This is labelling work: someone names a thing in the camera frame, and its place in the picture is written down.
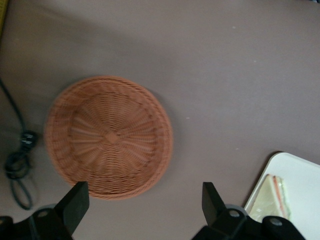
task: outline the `round basket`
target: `round basket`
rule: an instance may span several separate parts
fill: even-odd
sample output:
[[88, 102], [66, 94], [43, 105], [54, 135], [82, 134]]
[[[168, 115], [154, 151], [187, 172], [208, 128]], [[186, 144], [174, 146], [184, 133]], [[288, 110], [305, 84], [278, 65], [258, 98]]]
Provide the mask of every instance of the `round basket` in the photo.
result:
[[118, 200], [139, 195], [165, 173], [173, 148], [165, 110], [144, 87], [118, 76], [77, 82], [55, 100], [45, 143], [70, 184]]

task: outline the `black cable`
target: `black cable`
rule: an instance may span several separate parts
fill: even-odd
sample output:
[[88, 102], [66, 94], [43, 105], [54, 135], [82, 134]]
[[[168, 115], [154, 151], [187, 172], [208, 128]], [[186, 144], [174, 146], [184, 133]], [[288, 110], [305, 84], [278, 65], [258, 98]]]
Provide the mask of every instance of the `black cable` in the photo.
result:
[[27, 130], [25, 121], [24, 121], [24, 119], [23, 119], [23, 117], [22, 117], [22, 115], [21, 115], [21, 113], [20, 113], [15, 101], [11, 97], [8, 89], [6, 88], [4, 83], [2, 82], [1, 78], [0, 78], [0, 86], [2, 87], [2, 90], [3, 90], [4, 94], [8, 98], [10, 104], [12, 105], [13, 110], [15, 111], [15, 114], [17, 115], [17, 117], [18, 117], [18, 119], [20, 121], [20, 124], [21, 124], [21, 127], [22, 127], [22, 131], [25, 132]]
[[[30, 210], [33, 207], [33, 201], [29, 191], [27, 190], [27, 188], [22, 182], [22, 179], [28, 174], [30, 170], [29, 158], [27, 153], [36, 145], [38, 137], [35, 132], [27, 130], [25, 121], [15, 101], [11, 97], [8, 89], [2, 82], [1, 78], [0, 78], [0, 86], [4, 94], [6, 95], [7, 99], [9, 100], [13, 110], [15, 111], [22, 128], [20, 150], [17, 152], [11, 153], [8, 156], [4, 165], [4, 169], [5, 169], [7, 178], [10, 180], [10, 188], [11, 188], [11, 192], [14, 200], [24, 210]], [[27, 199], [27, 204], [24, 204], [18, 197], [15, 185], [18, 185], [21, 191], [24, 193]]]

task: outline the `white tray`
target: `white tray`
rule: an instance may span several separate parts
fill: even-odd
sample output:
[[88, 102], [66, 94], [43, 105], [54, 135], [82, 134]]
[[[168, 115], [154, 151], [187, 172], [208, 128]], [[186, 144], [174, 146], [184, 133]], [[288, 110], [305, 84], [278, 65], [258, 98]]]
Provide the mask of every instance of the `white tray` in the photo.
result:
[[284, 180], [291, 222], [306, 240], [320, 239], [320, 165], [292, 154], [272, 156], [244, 209], [249, 212], [267, 174]]

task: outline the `wrapped sandwich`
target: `wrapped sandwich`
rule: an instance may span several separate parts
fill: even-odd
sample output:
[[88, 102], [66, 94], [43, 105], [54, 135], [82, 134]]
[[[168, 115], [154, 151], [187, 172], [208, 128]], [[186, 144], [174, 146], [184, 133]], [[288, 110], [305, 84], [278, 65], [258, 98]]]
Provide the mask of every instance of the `wrapped sandwich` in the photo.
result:
[[290, 215], [284, 180], [268, 174], [257, 193], [249, 216], [261, 223], [265, 216], [278, 216], [290, 220]]

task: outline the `wicker basket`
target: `wicker basket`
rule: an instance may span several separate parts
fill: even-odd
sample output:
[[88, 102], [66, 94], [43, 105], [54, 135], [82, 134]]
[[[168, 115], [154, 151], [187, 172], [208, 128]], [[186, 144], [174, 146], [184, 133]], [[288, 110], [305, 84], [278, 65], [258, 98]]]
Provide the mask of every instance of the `wicker basket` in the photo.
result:
[[45, 143], [66, 181], [88, 181], [91, 196], [118, 200], [157, 183], [170, 162], [173, 134], [148, 90], [121, 77], [96, 76], [55, 100]]

